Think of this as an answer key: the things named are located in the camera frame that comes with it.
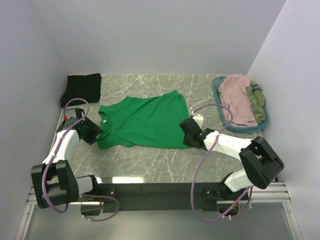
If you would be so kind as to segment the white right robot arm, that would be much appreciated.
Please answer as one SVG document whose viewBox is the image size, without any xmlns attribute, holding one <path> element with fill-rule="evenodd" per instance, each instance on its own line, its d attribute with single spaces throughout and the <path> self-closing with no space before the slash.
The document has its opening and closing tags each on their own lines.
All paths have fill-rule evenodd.
<svg viewBox="0 0 320 240">
<path fill-rule="evenodd" d="M 207 152 L 218 152 L 241 161 L 243 169 L 228 174 L 219 187 L 222 198 L 230 200 L 237 191 L 255 186 L 266 189 L 285 168 L 270 144 L 260 136 L 237 138 L 213 129 L 202 130 L 193 117 L 179 124 L 186 146 Z"/>
</svg>

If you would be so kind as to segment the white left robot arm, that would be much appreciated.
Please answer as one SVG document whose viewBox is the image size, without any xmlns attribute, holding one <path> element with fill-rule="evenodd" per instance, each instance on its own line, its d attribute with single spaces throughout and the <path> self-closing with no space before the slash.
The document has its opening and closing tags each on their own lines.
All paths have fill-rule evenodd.
<svg viewBox="0 0 320 240">
<path fill-rule="evenodd" d="M 80 141 L 93 145 L 101 132 L 101 128 L 85 116 L 84 109 L 70 108 L 63 113 L 63 121 L 56 130 L 56 139 L 49 155 L 30 171 L 35 199 L 41 209 L 50 207 L 43 193 L 42 179 L 51 158 L 53 162 L 48 166 L 44 183 L 47 198 L 53 206 L 76 202 L 81 195 L 88 201 L 99 197 L 96 177 L 86 175 L 76 178 L 69 160 Z"/>
</svg>

